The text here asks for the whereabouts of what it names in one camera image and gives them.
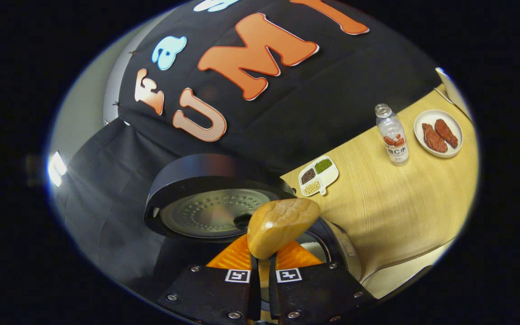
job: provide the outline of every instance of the plastic bottle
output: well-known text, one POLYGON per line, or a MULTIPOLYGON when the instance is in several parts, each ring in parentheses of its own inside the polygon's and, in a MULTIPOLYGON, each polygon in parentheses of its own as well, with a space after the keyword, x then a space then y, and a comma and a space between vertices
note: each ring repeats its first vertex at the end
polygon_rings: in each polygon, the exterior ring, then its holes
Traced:
POLYGON ((402 166, 409 161, 409 144, 404 135, 404 128, 396 113, 384 103, 374 107, 376 126, 392 164, 402 166))

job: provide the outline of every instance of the bottle label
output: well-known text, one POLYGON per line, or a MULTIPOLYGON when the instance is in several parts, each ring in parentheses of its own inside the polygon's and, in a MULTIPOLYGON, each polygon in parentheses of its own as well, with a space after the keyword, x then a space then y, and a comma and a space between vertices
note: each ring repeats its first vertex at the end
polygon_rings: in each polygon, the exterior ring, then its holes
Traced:
POLYGON ((395 163, 405 161, 409 157, 409 145, 404 135, 397 134, 393 139, 385 136, 384 146, 386 146, 388 156, 395 163))

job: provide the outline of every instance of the steak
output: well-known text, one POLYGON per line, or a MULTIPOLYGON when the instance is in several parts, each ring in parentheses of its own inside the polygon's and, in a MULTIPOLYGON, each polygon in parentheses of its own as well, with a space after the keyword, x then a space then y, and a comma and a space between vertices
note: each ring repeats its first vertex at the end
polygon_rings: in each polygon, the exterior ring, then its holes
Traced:
POLYGON ((453 148, 456 148, 456 146, 459 145, 459 140, 442 119, 438 119, 435 123, 435 131, 437 131, 437 133, 453 148))
POLYGON ((433 130, 431 124, 423 123, 422 129, 425 131, 425 143, 436 152, 445 153, 448 150, 446 142, 433 130))

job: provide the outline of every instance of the wooden table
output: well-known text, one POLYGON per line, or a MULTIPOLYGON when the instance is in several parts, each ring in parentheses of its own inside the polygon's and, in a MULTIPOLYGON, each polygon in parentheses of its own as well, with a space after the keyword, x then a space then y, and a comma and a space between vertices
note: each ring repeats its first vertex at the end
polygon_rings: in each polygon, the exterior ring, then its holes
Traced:
MULTIPOLYGON (((456 237, 477 188, 479 155, 475 129, 458 107, 433 90, 398 116, 409 143, 406 165, 397 167, 390 163, 380 133, 373 127, 322 153, 334 161, 340 176, 327 187, 326 195, 309 197, 320 204, 322 217, 347 231, 361 259, 361 281, 456 237), (456 156, 433 156, 417 141, 414 120, 429 109, 445 111, 459 123, 464 139, 456 156)), ((297 189, 298 197, 304 197, 298 174, 309 163, 281 177, 297 189)))

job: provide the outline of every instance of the black cloth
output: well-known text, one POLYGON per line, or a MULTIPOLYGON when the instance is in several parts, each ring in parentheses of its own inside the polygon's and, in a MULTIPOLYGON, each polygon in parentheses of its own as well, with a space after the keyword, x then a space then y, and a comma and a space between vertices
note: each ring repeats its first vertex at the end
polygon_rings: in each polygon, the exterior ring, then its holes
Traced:
MULTIPOLYGON (((58 215, 84 255, 144 297, 156 296, 157 288, 184 264, 211 259, 222 248, 192 243, 166 249, 170 242, 143 224, 151 182, 171 161, 195 153, 228 154, 282 175, 374 127, 377 103, 388 103, 398 112, 439 84, 437 64, 415 45, 340 2, 327 4, 367 25, 369 33, 347 35, 320 12, 288 1, 241 0, 220 12, 194 12, 199 2, 177 8, 130 56, 120 90, 120 117, 74 155, 56 189, 58 215), (234 26, 256 12, 317 43, 320 51, 297 66, 279 63, 277 77, 250 73, 264 76, 269 85, 257 99, 246 101, 239 87, 215 71, 198 70, 197 64, 211 46, 243 46, 234 26), (160 71, 151 53, 170 35, 186 36, 188 43, 172 67, 160 71), (134 100, 141 68, 165 92, 161 116, 134 100), (172 126, 186 87, 226 118, 227 131, 220 140, 203 142, 172 126)), ((196 111, 182 110, 196 123, 209 124, 196 111)))

